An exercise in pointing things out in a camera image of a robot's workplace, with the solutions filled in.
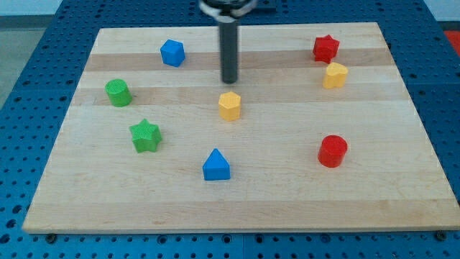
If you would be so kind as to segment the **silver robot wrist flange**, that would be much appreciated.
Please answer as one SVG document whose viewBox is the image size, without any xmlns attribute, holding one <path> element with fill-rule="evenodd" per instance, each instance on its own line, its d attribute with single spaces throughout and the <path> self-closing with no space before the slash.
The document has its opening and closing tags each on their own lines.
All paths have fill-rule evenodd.
<svg viewBox="0 0 460 259">
<path fill-rule="evenodd" d="M 258 0 L 200 0 L 198 6 L 208 16 L 240 18 L 256 8 Z"/>
</svg>

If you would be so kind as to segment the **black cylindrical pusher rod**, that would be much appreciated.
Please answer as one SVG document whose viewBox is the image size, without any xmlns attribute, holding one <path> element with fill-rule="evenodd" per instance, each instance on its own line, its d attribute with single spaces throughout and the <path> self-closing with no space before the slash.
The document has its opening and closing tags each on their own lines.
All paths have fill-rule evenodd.
<svg viewBox="0 0 460 259">
<path fill-rule="evenodd" d="M 235 83 L 238 79 L 238 20 L 222 16 L 218 19 L 221 80 Z"/>
</svg>

